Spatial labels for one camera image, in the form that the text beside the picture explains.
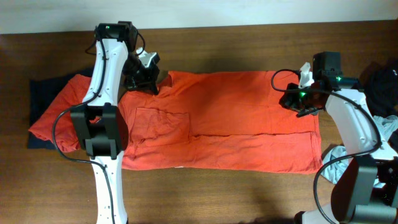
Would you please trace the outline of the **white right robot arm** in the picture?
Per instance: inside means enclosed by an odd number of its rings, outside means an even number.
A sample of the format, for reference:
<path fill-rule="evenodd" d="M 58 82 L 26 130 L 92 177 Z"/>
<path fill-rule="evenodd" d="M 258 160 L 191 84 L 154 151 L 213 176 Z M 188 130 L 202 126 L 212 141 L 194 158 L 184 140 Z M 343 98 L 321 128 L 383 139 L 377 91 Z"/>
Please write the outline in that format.
<path fill-rule="evenodd" d="M 315 174 L 315 200 L 321 173 L 337 162 L 349 162 L 332 190 L 330 203 L 298 212 L 294 222 L 397 223 L 397 151 L 378 130 L 359 80 L 344 77 L 338 52 L 317 53 L 312 63 L 305 63 L 294 74 L 298 83 L 289 83 L 283 90 L 280 105 L 299 118 L 326 111 L 347 150 Z"/>

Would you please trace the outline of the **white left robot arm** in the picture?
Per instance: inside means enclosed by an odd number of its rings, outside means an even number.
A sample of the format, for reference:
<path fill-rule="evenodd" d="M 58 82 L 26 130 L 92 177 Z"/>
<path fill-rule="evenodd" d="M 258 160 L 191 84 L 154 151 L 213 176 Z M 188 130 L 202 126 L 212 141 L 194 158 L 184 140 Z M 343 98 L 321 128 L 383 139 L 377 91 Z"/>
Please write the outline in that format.
<path fill-rule="evenodd" d="M 139 31 L 131 22 L 95 28 L 96 62 L 81 105 L 70 111 L 78 142 L 95 176 L 97 223 L 128 222 L 123 201 L 122 160 L 127 124 L 118 108 L 119 89 L 158 94 L 158 53 L 136 48 Z"/>

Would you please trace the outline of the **orange t-shirt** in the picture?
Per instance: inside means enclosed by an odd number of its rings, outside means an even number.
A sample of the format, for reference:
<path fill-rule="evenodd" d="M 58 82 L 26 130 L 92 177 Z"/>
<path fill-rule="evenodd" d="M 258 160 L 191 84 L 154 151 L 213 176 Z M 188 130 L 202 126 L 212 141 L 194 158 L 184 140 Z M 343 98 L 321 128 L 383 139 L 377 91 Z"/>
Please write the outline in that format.
<path fill-rule="evenodd" d="M 171 71 L 157 95 L 126 93 L 123 167 L 314 173 L 322 166 L 318 118 L 279 103 L 296 81 L 291 72 Z"/>

